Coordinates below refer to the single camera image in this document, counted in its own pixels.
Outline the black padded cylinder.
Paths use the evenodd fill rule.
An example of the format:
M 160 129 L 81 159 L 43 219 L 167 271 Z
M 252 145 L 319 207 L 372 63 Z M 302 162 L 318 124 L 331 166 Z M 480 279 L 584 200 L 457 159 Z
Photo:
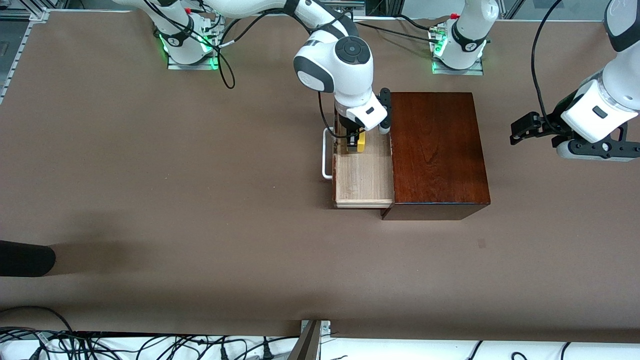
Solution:
M 0 277 L 43 277 L 56 262 L 50 246 L 0 240 Z

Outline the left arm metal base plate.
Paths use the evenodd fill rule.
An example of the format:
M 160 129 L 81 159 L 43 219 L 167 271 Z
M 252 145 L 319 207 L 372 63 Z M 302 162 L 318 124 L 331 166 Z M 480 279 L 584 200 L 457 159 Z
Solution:
M 435 75 L 483 75 L 482 55 L 486 38 L 471 40 L 458 36 L 450 23 L 430 30 L 432 73 Z

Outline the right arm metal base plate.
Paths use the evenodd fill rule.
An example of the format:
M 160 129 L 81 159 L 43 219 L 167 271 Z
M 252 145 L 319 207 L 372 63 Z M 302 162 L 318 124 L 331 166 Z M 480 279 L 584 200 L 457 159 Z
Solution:
M 189 14 L 192 23 L 176 34 L 160 34 L 163 50 L 167 54 L 167 68 L 171 70 L 217 70 L 218 51 L 224 22 L 219 16 L 214 20 L 198 13 Z

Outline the white metal drawer handle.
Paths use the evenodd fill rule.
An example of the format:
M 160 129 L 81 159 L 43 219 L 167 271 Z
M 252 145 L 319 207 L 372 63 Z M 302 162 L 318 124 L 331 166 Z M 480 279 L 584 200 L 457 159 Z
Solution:
M 321 175 L 327 181 L 333 180 L 333 157 L 334 157 L 334 146 L 336 145 L 336 141 L 334 137 L 331 135 L 330 131 L 334 128 L 329 127 L 324 129 L 322 132 L 322 148 L 321 148 Z

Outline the aluminium frame with power strip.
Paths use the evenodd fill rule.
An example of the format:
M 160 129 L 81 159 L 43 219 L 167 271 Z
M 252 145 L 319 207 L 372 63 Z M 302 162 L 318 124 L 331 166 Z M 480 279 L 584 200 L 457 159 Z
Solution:
M 366 0 L 317 0 L 325 7 L 337 12 L 352 12 L 355 16 L 365 16 L 367 9 Z

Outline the small metal bracket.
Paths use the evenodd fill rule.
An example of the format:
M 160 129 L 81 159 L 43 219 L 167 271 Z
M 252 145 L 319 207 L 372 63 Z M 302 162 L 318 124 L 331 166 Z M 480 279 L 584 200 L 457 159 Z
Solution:
M 304 319 L 301 321 L 301 334 L 306 330 L 306 327 L 311 324 L 313 320 Z M 320 326 L 319 335 L 320 337 L 331 337 L 331 324 L 329 320 L 316 320 L 316 322 Z

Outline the aluminium table edge rail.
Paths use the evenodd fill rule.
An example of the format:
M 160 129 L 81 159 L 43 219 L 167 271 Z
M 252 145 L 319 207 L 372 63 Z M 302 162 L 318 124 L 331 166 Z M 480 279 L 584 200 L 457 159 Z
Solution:
M 0 6 L 0 105 L 3 104 L 26 43 L 36 24 L 45 23 L 51 9 L 38 0 L 24 9 Z

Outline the brown table cover sheet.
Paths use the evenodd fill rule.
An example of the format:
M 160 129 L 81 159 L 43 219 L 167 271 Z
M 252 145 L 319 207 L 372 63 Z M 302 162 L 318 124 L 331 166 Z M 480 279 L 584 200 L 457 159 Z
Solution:
M 460 221 L 336 209 L 307 34 L 262 19 L 226 49 L 237 77 L 168 70 L 141 12 L 35 23 L 0 104 L 0 240 L 59 269 L 0 276 L 0 309 L 76 331 L 640 343 L 640 161 L 509 143 L 537 108 L 537 23 L 498 22 L 482 76 L 431 73 L 426 47 L 361 29 L 375 88 L 471 92 L 490 205 Z

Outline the dark brown wooden cabinet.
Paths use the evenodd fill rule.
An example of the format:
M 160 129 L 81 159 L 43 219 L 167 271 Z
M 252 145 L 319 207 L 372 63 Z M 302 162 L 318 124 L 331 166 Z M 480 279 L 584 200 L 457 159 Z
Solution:
M 459 221 L 491 203 L 470 92 L 391 92 L 386 221 Z

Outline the dark metal beam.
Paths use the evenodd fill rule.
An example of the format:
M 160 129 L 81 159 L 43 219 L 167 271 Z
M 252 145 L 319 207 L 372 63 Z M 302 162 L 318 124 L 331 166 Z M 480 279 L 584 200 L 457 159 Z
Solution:
M 322 320 L 305 320 L 301 335 L 286 360 L 319 360 L 322 335 Z

